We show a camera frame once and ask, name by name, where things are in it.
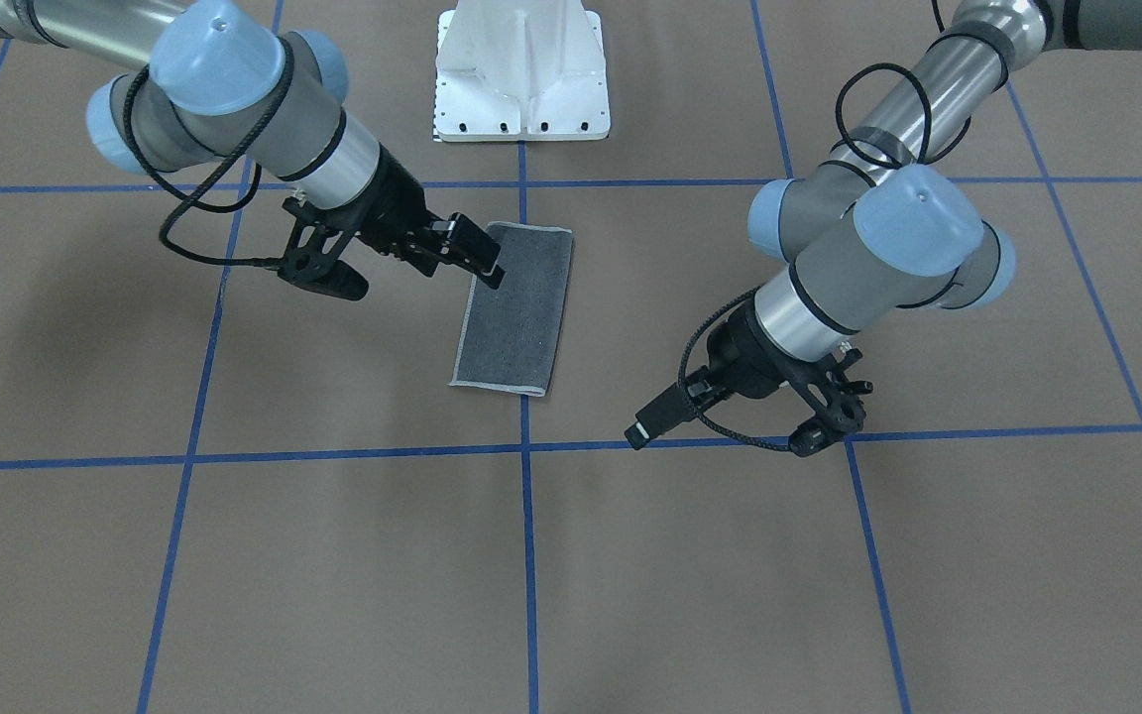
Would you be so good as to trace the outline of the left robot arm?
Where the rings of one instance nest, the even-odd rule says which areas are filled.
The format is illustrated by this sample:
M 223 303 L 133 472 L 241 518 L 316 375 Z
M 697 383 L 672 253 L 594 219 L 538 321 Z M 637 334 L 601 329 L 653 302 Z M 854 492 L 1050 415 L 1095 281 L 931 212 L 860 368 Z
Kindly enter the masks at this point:
M 780 451 L 801 457 L 862 430 L 872 384 L 849 369 L 851 340 L 890 311 L 965 310 L 1000 297 L 1016 270 L 1010 236 L 983 220 L 936 162 L 989 95 L 1043 53 L 1142 51 L 1142 1 L 964 1 L 868 117 L 837 117 L 838 144 L 803 179 L 769 182 L 748 234 L 783 263 L 695 330 L 708 362 L 643 407 L 635 450 L 675 426 L 707 423 L 727 398 L 761 401 L 788 386 L 812 410 Z

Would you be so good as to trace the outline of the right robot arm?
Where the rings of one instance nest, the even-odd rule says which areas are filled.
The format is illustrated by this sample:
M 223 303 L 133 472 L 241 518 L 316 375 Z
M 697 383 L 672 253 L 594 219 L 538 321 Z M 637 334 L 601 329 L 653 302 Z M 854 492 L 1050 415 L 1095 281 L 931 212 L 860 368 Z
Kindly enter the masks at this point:
M 160 243 L 188 260 L 278 273 L 305 291 L 361 299 L 368 284 L 343 252 L 349 241 L 407 262 L 425 276 L 453 264 L 494 289 L 499 244 L 461 212 L 439 217 L 420 182 L 344 107 L 349 77 L 329 37 L 278 35 L 236 1 L 0 1 L 1 40 L 86 53 L 123 66 L 85 112 L 108 163 L 145 175 L 177 200 Z M 286 251 L 270 258 L 203 256 L 176 244 L 190 209 L 242 158 L 251 180 L 284 180 L 293 194 Z

